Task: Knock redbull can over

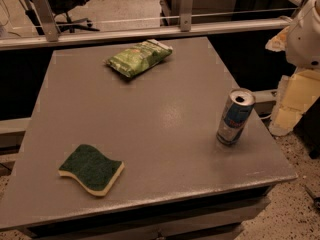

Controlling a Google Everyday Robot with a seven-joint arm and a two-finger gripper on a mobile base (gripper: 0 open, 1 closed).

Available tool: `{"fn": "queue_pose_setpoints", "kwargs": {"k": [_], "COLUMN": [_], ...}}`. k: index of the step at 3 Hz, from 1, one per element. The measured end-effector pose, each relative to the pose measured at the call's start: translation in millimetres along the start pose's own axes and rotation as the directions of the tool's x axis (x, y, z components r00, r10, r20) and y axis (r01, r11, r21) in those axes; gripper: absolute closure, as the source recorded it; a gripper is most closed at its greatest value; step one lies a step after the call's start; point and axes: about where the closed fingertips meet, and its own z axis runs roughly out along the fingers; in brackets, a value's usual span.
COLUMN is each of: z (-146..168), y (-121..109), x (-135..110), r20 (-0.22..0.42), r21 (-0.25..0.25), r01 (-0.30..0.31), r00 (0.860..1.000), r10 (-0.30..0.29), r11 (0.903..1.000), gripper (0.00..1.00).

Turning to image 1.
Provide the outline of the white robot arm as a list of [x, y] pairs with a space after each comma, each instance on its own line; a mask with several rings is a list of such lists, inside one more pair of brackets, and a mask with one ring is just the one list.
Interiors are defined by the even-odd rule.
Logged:
[[308, 0], [290, 23], [286, 59], [300, 68], [320, 68], [320, 0]]

